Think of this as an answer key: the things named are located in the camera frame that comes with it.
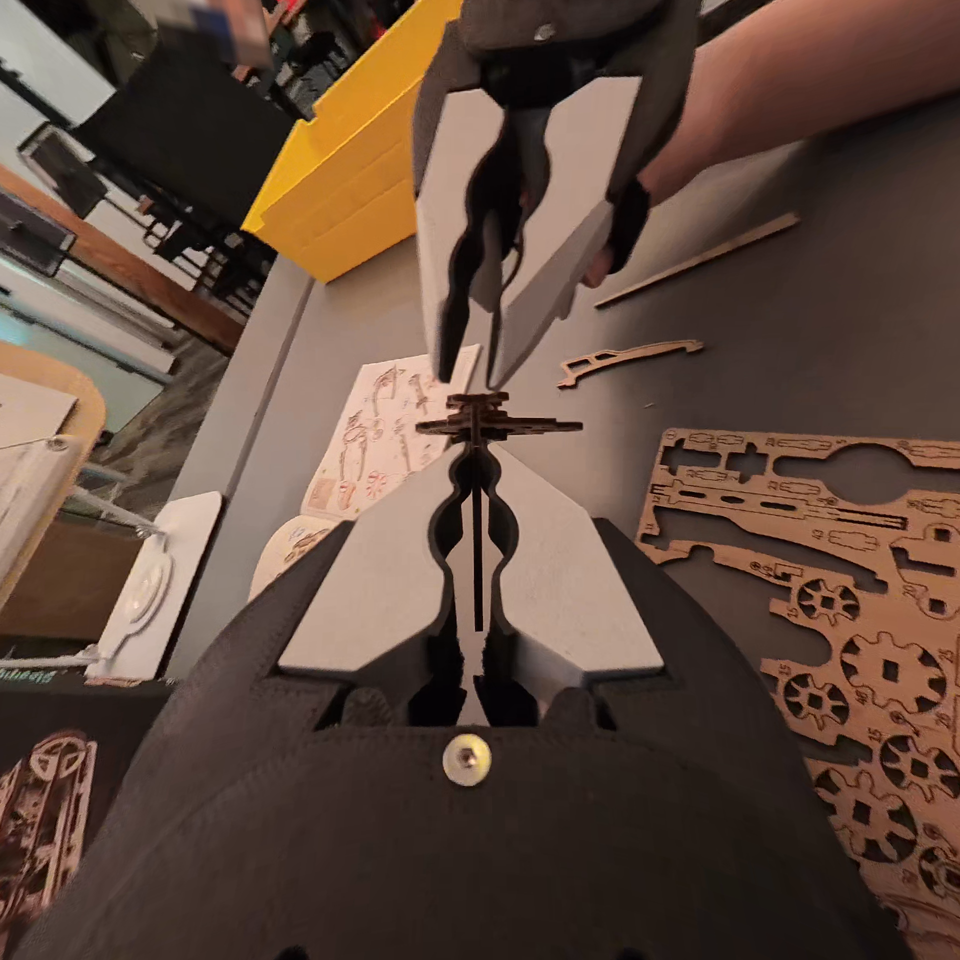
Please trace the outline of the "person's right hand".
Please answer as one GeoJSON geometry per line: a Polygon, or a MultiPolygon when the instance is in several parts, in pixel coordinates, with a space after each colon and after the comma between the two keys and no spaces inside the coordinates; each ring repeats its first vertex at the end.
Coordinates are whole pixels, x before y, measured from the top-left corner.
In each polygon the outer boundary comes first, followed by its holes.
{"type": "Polygon", "coordinates": [[[600,287],[610,274],[619,272],[622,266],[616,252],[610,246],[604,246],[585,269],[580,283],[583,287],[594,290],[600,287]]]}

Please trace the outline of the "person's right forearm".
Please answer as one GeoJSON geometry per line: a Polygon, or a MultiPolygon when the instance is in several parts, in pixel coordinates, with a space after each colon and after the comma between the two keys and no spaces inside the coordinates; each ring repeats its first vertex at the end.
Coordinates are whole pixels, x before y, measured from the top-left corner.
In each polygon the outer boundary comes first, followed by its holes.
{"type": "Polygon", "coordinates": [[[957,1],[777,1],[700,48],[656,207],[711,167],[954,93],[957,1]]]}

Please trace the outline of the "yellow plastic bin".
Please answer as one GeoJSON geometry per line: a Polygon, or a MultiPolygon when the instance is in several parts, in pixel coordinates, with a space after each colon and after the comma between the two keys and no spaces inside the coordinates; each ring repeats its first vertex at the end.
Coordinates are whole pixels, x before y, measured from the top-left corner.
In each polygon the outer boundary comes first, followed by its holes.
{"type": "Polygon", "coordinates": [[[294,124],[243,230],[328,283],[416,232],[412,120],[460,1],[415,2],[294,124]]]}

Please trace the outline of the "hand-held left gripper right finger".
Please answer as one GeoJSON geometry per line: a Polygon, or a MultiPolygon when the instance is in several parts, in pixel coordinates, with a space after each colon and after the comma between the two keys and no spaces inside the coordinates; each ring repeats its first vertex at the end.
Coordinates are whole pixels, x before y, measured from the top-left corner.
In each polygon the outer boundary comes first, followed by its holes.
{"type": "Polygon", "coordinates": [[[567,689],[660,674],[665,660],[593,518],[493,442],[484,461],[489,575],[484,714],[536,724],[567,689]]]}

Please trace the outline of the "instruction booklet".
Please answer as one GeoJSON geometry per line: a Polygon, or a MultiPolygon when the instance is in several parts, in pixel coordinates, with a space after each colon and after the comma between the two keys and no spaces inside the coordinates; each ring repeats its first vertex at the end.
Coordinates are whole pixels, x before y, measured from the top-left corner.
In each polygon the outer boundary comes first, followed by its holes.
{"type": "Polygon", "coordinates": [[[449,441],[421,434],[417,425],[449,414],[449,396],[466,391],[481,354],[479,344],[463,346],[448,384],[434,376],[427,354],[359,369],[298,515],[274,532],[258,559],[248,600],[337,525],[355,521],[444,453],[449,441]]]}

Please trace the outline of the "black panel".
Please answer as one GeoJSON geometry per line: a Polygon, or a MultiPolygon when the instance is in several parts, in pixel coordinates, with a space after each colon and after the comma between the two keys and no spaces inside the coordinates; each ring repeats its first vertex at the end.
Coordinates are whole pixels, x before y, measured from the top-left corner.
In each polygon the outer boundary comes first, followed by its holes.
{"type": "Polygon", "coordinates": [[[93,154],[240,229],[293,128],[215,56],[159,41],[70,133],[93,154]]]}

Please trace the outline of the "black model kit box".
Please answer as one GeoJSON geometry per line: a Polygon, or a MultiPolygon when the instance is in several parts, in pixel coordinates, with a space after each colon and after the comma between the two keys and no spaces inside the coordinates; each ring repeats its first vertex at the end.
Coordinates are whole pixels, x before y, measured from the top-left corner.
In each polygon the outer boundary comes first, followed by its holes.
{"type": "Polygon", "coordinates": [[[175,684],[2,669],[2,958],[76,873],[175,684]]]}

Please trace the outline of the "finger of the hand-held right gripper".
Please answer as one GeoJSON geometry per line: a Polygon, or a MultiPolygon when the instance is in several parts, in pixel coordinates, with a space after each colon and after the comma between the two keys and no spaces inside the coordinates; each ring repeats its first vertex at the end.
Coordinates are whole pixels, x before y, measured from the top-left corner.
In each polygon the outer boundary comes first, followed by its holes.
{"type": "Polygon", "coordinates": [[[506,360],[504,261],[519,225],[519,154],[511,116],[485,90],[450,93],[415,198],[425,341],[434,375],[449,382],[471,315],[490,315],[487,383],[512,376],[506,360]]]}
{"type": "Polygon", "coordinates": [[[518,264],[500,295],[487,388],[502,389],[551,324],[569,315],[576,286],[609,234],[607,191],[642,84],[640,77],[594,78],[550,108],[511,115],[530,207],[518,264]]]}

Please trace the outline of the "white base board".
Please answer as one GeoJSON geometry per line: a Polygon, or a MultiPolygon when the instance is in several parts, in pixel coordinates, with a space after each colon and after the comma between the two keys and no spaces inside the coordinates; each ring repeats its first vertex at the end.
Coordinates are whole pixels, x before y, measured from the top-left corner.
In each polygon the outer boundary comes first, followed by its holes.
{"type": "Polygon", "coordinates": [[[159,675],[222,506],[222,495],[211,491],[170,501],[159,512],[154,522],[168,532],[174,558],[165,599],[150,623],[127,638],[114,656],[100,659],[97,644],[97,659],[86,667],[85,678],[147,681],[159,675]]]}

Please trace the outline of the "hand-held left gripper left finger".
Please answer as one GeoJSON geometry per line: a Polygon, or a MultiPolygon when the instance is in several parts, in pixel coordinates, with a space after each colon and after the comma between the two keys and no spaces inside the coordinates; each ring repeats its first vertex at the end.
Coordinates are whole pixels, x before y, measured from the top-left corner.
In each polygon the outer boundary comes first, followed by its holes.
{"type": "Polygon", "coordinates": [[[431,679],[429,643],[455,623],[448,557],[463,538],[462,444],[348,524],[277,667],[407,702],[431,679]]]}

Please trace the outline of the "long slotted wooden piece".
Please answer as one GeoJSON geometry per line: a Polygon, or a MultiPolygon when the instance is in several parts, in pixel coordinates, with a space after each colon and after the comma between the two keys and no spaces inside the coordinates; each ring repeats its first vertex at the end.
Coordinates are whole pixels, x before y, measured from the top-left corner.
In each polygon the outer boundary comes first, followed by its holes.
{"type": "Polygon", "coordinates": [[[665,354],[696,354],[701,352],[704,346],[704,343],[699,340],[677,340],[647,343],[622,350],[603,349],[582,354],[560,364],[562,378],[558,380],[557,388],[559,390],[574,389],[583,378],[618,365],[665,354]]]}

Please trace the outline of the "wooden laser-cut parts sheet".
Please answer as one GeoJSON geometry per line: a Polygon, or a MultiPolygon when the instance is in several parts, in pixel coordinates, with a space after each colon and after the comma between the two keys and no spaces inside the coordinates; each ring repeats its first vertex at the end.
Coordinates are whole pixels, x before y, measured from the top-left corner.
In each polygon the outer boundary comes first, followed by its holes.
{"type": "Polygon", "coordinates": [[[847,765],[809,758],[834,833],[916,958],[958,958],[958,492],[914,487],[877,505],[784,459],[826,462],[888,450],[916,470],[958,470],[958,442],[671,428],[659,441],[635,543],[656,564],[711,551],[715,564],[786,591],[772,617],[819,635],[824,664],[762,659],[761,675],[793,734],[870,751],[847,765]],[[702,538],[660,537],[657,511],[714,517],[868,571],[872,593],[842,572],[702,538]]]}

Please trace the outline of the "thin wooden strip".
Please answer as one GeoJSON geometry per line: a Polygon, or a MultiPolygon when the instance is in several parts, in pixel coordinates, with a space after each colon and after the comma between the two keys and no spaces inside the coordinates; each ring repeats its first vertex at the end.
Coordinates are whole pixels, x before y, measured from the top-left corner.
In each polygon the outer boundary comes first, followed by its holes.
{"type": "Polygon", "coordinates": [[[716,246],[690,257],[677,265],[655,273],[641,282],[635,283],[617,293],[611,294],[594,303],[595,309],[608,307],[624,302],[632,296],[641,294],[656,286],[678,279],[680,276],[704,267],[720,258],[732,255],[740,250],[758,244],[768,238],[782,234],[797,227],[801,222],[800,214],[796,212],[784,213],[773,220],[754,226],[716,246]]]}

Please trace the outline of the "wooden counter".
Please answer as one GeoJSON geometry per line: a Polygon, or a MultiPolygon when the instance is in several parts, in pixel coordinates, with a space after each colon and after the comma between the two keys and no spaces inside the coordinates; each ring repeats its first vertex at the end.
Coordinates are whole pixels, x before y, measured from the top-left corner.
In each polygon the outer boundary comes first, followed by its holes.
{"type": "Polygon", "coordinates": [[[5,166],[1,168],[1,187],[74,234],[68,256],[81,267],[164,315],[219,353],[234,354],[244,327],[210,301],[186,290],[5,166]]]}

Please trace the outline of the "wooden gear model assembly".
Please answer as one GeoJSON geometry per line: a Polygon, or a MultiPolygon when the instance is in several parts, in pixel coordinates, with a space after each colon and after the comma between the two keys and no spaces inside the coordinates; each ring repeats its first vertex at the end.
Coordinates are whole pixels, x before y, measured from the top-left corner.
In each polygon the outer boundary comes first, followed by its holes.
{"type": "Polygon", "coordinates": [[[509,502],[506,491],[507,455],[493,443],[512,436],[582,431],[580,421],[554,417],[511,416],[503,409],[506,392],[456,393],[446,402],[446,418],[423,421],[415,430],[453,444],[436,462],[402,487],[393,532],[399,551],[401,585],[390,599],[401,601],[398,629],[407,640],[456,637],[453,579],[447,558],[461,540],[461,504],[473,496],[489,500],[490,538],[506,567],[533,521],[522,520],[520,501],[509,502]]]}

